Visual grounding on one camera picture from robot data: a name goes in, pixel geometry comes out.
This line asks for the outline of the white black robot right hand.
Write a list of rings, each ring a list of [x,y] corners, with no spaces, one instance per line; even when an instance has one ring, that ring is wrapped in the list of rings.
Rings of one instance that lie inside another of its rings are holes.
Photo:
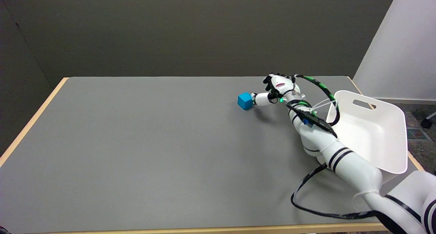
[[[266,85],[266,92],[251,93],[254,106],[268,106],[303,99],[299,87],[290,77],[280,74],[268,74],[263,79],[263,83]]]

